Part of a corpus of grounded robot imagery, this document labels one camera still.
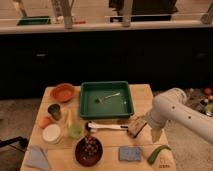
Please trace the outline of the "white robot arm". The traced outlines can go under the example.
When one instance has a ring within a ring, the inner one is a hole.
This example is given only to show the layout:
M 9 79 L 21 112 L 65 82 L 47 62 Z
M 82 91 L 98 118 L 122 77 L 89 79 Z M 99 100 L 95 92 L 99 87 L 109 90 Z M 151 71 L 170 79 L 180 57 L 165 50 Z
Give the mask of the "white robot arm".
M 213 118 L 187 107 L 186 101 L 187 95 L 180 88 L 158 94 L 153 98 L 152 108 L 148 112 L 148 125 L 162 129 L 168 120 L 174 120 L 213 144 Z

